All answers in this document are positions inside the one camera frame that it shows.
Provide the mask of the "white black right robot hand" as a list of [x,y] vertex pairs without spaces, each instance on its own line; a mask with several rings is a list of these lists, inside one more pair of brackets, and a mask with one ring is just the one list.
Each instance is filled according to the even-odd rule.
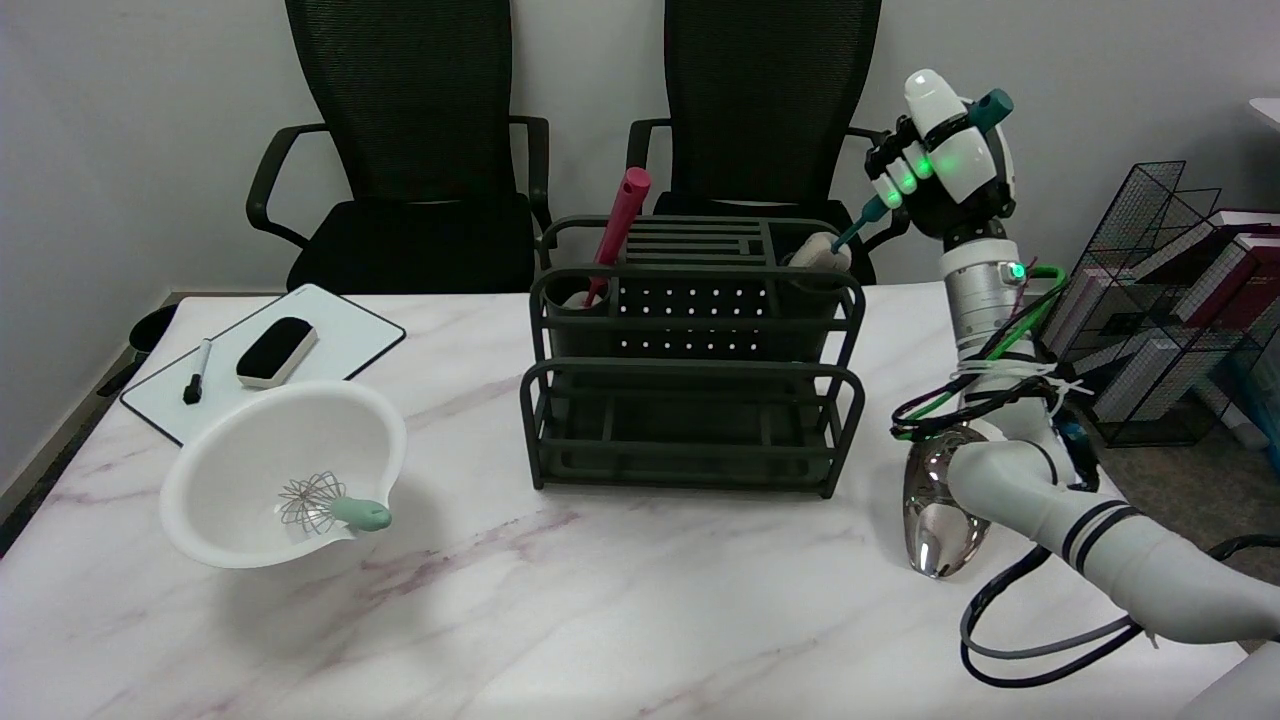
[[965,99],[933,69],[904,83],[906,114],[878,133],[864,170],[874,193],[861,222],[908,218],[950,247],[1002,234],[1016,206],[1011,151],[1001,124],[1014,102],[1001,88]]

